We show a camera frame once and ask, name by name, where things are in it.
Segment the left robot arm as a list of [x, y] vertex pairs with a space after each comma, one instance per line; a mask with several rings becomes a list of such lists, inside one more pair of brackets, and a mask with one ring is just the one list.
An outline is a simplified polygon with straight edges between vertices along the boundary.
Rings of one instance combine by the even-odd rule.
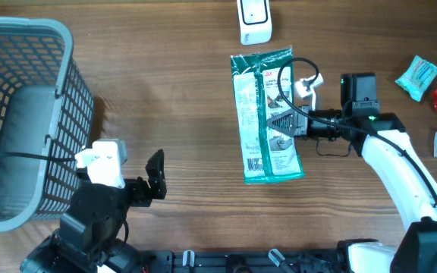
[[155, 152], [148, 180], [126, 179], [124, 187], [87, 184], [71, 198], [59, 228], [20, 264], [22, 272], [145, 272], [138, 251], [127, 243], [131, 207], [149, 207], [167, 193], [165, 153]]

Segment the light green wipes pack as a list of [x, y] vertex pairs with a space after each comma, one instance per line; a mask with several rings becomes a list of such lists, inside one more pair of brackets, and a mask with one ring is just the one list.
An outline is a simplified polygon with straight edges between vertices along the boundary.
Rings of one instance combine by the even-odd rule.
[[437, 77], [437, 66], [416, 55], [409, 68], [395, 81], [410, 97], [420, 102], [425, 91]]

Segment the green 3M package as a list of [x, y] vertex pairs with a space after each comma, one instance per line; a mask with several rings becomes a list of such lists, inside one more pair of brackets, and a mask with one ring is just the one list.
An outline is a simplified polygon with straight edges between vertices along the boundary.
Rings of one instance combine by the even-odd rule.
[[270, 52], [231, 56], [231, 75], [237, 109], [238, 130], [244, 164], [244, 183], [276, 184], [304, 177], [294, 138], [267, 126], [267, 120], [291, 107], [283, 100], [277, 85], [290, 102], [294, 69], [280, 67], [293, 58], [289, 46]]

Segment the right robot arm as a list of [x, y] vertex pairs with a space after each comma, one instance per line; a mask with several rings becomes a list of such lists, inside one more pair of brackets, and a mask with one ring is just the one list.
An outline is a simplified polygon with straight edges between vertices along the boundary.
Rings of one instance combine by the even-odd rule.
[[437, 272], [437, 183], [413, 150], [405, 126], [381, 113], [373, 73], [341, 76], [341, 109], [293, 107], [267, 124], [290, 137], [350, 142], [379, 176], [406, 233], [399, 247], [378, 240], [338, 243], [331, 262], [338, 272]]

